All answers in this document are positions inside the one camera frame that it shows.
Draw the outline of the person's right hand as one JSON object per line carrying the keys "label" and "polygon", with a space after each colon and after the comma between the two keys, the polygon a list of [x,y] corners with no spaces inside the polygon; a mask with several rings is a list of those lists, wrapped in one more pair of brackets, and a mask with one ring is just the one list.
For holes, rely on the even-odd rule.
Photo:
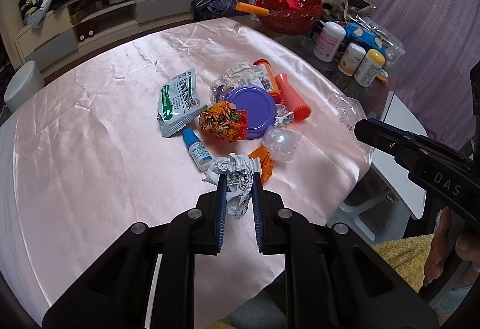
{"label": "person's right hand", "polygon": [[[433,234],[431,249],[424,265],[424,286],[442,275],[446,257],[450,252],[448,248],[448,231],[452,219],[451,214],[452,211],[449,207],[445,207],[439,214],[439,224]],[[461,260],[471,262],[470,268],[467,269],[462,279],[457,283],[457,287],[473,285],[479,276],[479,239],[460,235],[457,238],[455,250],[456,255]]]}

